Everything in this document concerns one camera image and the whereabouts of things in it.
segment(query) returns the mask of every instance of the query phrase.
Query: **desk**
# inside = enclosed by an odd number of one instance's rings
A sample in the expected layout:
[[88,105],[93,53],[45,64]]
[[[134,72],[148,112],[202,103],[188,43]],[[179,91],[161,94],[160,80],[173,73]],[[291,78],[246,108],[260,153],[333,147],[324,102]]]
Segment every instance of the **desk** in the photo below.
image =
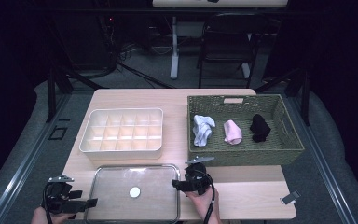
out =
[[[153,0],[153,7],[286,7],[288,0],[219,0],[217,3],[208,0]],[[177,22],[172,18],[172,63],[171,79],[178,77],[179,53],[177,48]],[[245,77],[249,67],[242,65]]]
[[[82,189],[82,199],[88,199],[97,168],[106,164],[176,165],[184,180],[187,159],[187,96],[188,95],[253,95],[246,89],[153,89],[98,90],[80,126],[63,173],[75,179],[73,190]],[[91,111],[108,108],[159,107],[164,112],[162,156],[157,160],[91,161],[79,150]],[[281,166],[207,167],[220,194],[222,219],[290,219],[296,216],[292,204],[284,205],[280,198],[289,194]],[[76,215],[83,218],[83,213]],[[180,220],[200,219],[191,201],[180,193]]]

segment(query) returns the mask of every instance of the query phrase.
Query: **wicker basket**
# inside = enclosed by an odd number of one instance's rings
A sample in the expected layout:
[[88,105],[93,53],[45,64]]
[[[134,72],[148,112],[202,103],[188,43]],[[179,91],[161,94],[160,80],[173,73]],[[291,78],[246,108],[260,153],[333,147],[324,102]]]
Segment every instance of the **wicker basket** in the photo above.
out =
[[[188,158],[214,157],[206,166],[282,165],[291,163],[303,151],[294,125],[282,97],[269,95],[209,95],[188,96]],[[271,131],[265,142],[253,141],[249,129],[255,114],[261,115]],[[205,147],[194,146],[193,118],[211,117],[216,126]],[[224,123],[232,119],[242,131],[242,141],[230,145],[224,141]]]

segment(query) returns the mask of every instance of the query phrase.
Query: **black chair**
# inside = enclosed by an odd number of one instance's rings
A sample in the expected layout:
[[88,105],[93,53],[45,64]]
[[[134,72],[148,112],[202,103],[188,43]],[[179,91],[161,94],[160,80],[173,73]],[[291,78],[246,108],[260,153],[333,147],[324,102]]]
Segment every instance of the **black chair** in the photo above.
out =
[[201,88],[203,63],[250,64],[246,88],[249,88],[255,67],[255,58],[261,37],[269,29],[269,19],[261,14],[219,13],[209,18],[203,26],[200,56]]

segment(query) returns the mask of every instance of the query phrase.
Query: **storage box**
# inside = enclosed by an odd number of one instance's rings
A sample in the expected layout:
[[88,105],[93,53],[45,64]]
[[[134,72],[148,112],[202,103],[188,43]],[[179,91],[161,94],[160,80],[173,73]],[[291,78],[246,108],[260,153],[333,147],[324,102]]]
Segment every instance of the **storage box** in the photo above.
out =
[[[206,166],[282,165],[291,163],[304,147],[287,113],[282,97],[275,94],[253,96],[188,96],[188,158],[214,157]],[[253,141],[250,130],[255,114],[261,115],[271,131],[265,142]],[[211,117],[215,122],[205,147],[194,146],[195,115]],[[242,131],[237,145],[225,142],[224,123],[232,119]]]
[[97,206],[86,211],[87,223],[175,223],[179,217],[179,180],[172,164],[103,166],[98,169],[90,198]]
[[94,110],[80,150],[94,160],[157,159],[162,118],[159,108]]

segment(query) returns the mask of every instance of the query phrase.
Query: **human hand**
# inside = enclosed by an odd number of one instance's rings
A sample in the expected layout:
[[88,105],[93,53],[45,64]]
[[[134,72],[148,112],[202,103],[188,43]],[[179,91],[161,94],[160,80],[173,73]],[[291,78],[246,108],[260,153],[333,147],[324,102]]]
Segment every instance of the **human hand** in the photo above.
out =
[[[72,217],[74,214],[65,214],[59,213],[57,215],[51,214],[51,221],[53,224],[62,224],[69,217]],[[46,218],[46,211],[43,207],[38,207],[34,210],[34,216],[31,221],[32,224],[48,224],[48,219]]]
[[[208,187],[204,194],[199,195],[195,192],[185,192],[185,195],[193,202],[193,204],[196,206],[197,213],[199,216],[203,219],[205,219],[205,216],[208,212],[209,205],[211,204],[212,200],[212,194],[213,190],[211,187]],[[222,221],[220,220],[220,214],[219,214],[219,192],[217,189],[214,189],[214,205],[213,205],[213,211],[211,213],[211,216],[209,218],[209,224],[220,224]]]

